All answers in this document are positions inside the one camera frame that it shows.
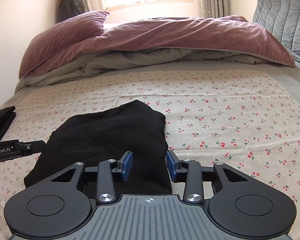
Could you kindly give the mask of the black pants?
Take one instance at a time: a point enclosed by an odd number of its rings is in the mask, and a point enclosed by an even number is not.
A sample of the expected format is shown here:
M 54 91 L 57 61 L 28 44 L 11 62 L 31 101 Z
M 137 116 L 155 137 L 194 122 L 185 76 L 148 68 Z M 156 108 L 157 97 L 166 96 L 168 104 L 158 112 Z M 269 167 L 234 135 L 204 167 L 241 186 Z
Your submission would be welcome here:
M 127 182 L 115 183 L 117 193 L 171 194 L 165 121 L 162 113 L 139 100 L 104 112 L 72 116 L 52 132 L 24 184 L 30 187 L 76 162 L 93 167 L 132 151 L 131 172 Z

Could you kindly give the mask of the folded black garment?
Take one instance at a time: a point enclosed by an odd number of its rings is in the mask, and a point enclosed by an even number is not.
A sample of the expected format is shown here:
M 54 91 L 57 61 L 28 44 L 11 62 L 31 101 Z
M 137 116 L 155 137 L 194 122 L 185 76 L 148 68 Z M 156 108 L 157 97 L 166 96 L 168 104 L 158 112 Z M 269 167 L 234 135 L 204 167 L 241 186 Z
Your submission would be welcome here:
M 12 121 L 14 120 L 16 113 L 15 107 L 6 107 L 0 109 L 0 140 L 3 138 L 7 130 L 9 129 Z

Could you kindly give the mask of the cherry print sheet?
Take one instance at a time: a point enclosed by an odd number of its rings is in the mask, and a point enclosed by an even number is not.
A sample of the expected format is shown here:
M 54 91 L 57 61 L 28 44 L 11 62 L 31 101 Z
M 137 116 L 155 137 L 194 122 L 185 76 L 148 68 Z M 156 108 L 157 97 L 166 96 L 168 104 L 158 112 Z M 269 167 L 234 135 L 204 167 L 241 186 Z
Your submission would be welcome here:
M 16 105 L 5 140 L 47 140 L 66 119 L 139 100 L 166 117 L 177 156 L 217 161 L 284 192 L 296 205 L 300 239 L 300 105 L 265 72 L 141 72 L 34 90 Z

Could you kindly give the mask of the mauve velvet duvet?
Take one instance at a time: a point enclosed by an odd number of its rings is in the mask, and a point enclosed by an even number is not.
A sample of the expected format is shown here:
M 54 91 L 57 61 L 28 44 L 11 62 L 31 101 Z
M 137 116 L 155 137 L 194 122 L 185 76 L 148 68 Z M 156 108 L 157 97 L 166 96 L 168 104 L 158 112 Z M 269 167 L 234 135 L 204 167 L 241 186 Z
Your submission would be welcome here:
M 105 29 L 107 17 L 106 11 L 87 12 L 33 38 L 20 64 L 16 90 L 76 79 L 83 64 L 114 51 L 227 51 L 250 55 L 254 64 L 295 66 L 292 55 L 269 31 L 241 16 L 153 18 Z

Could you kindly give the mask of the grey bed sheet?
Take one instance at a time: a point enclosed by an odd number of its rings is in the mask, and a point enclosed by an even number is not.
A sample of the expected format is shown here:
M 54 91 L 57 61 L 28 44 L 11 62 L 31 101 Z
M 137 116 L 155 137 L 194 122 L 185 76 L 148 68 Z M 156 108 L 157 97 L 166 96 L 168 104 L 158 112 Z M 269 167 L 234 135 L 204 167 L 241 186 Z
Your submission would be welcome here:
M 292 55 L 295 67 L 273 65 L 266 72 L 272 76 L 300 105 L 300 56 L 288 50 Z

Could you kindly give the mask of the grey quilted headboard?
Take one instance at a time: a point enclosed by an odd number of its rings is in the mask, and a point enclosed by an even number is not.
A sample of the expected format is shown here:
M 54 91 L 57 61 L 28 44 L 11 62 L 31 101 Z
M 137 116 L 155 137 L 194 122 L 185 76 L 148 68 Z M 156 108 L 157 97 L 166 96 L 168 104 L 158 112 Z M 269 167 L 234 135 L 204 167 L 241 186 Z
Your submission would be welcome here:
M 300 57 L 300 0 L 257 0 L 253 22 Z

